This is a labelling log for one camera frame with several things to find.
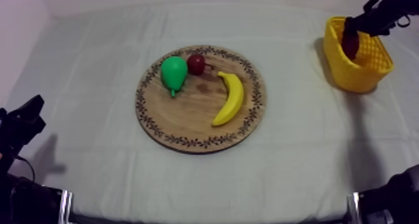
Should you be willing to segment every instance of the white tablecloth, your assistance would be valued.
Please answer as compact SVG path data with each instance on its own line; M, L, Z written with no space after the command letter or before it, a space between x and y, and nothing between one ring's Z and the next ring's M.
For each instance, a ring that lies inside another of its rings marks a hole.
M383 38L395 70L365 95L327 82L325 20L270 4L156 4L56 20L7 103L35 94L45 130L21 155L37 182L75 193L75 211L172 223L296 222L343 215L345 197L419 163L419 34ZM174 49L211 44L261 72L267 109L238 146L163 148L141 129L135 89ZM24 164L14 173L30 177Z

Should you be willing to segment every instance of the wooden plate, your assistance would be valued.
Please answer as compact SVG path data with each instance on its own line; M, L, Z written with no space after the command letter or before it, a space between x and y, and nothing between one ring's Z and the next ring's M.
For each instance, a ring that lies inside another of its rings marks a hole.
M203 75L187 76L174 98L160 80L161 63L171 56L185 60L202 54L214 66ZM217 71L236 74L244 86L244 100L239 112L228 123L211 123L228 97ZM138 84L135 111L146 133L159 144L183 153L219 152L238 144L260 123L266 107L266 90L258 70L243 56L215 46L188 46L157 60Z

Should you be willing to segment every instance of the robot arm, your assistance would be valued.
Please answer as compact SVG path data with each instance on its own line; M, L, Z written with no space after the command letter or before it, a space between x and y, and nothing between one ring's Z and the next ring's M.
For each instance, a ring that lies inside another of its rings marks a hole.
M342 38L342 48L349 59L355 59L359 48L357 31L366 32L370 36L389 35L390 29L397 25L407 27L409 15L419 15L419 0L370 0L364 6L364 13L357 17L348 17ZM399 24L398 20L406 17L407 24Z

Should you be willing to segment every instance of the cable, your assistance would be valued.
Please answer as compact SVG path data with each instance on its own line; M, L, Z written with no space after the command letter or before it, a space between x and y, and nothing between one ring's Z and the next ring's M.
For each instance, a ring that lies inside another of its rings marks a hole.
M32 167L31 163L29 163L29 161L27 161L25 158L17 156L16 159L23 161L25 163L28 164L29 168L31 168L31 172L32 172L32 185L35 183L35 170L34 167ZM21 186L22 183L25 183L25 181L20 181L14 184L13 189L10 192L10 221L13 220L13 216L14 216L14 209L13 209L13 195L16 193L16 188L20 187L23 188Z
M32 182L35 182L35 170L34 170L34 168L32 167L32 165L31 165L31 163L29 163L29 161L27 161L25 158L23 158L23 157L20 157L20 156L17 156L16 157L18 160L21 160L21 161L23 161L23 162L26 162L28 165L29 165L29 167L31 168L31 172L32 172Z

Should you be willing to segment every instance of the plate decorative border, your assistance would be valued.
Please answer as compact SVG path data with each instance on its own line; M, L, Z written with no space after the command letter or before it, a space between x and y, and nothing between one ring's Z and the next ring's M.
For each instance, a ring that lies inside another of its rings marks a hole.
M248 115L243 119L243 123L237 129L236 132L225 134L222 136L213 136L208 137L207 139L200 140L200 139L189 139L188 137L184 136L175 136L170 132L164 132L162 128L154 121L153 117L147 115L148 109L146 107L147 100L144 98L145 90L147 89L150 82L157 77L161 69L161 64L163 61L172 56L182 56L183 54L186 55L193 55L193 54L212 54L216 56L221 56L223 59L227 59L229 61L239 63L245 73L247 73L248 78L252 82L252 94L251 94L251 102L253 106L248 109ZM193 153L188 151L190 147L203 147L204 149L208 149L208 152L203 153L213 153L219 152L221 150L225 150L227 148L232 147L233 145L239 143L244 138L246 138L251 131L253 131L257 124L260 122L260 118L263 116L266 107L266 91L264 86L264 81L261 79L259 72L252 66L252 64L247 61L245 58L241 57L239 54L224 49L222 47L216 46L190 46L184 47L175 51L172 51L165 56L161 57L157 60L151 68L147 70L147 74L144 75L138 84L137 93L135 96L135 112L137 114L138 121L140 125L145 129L145 131L152 137L157 138L159 141L168 142L171 144L176 144L185 148L185 150L178 150L173 147L169 147L172 150L176 150L183 153ZM238 142L235 142L238 137L242 139ZM216 148L215 150L212 147L217 147L224 143L230 143L227 147Z

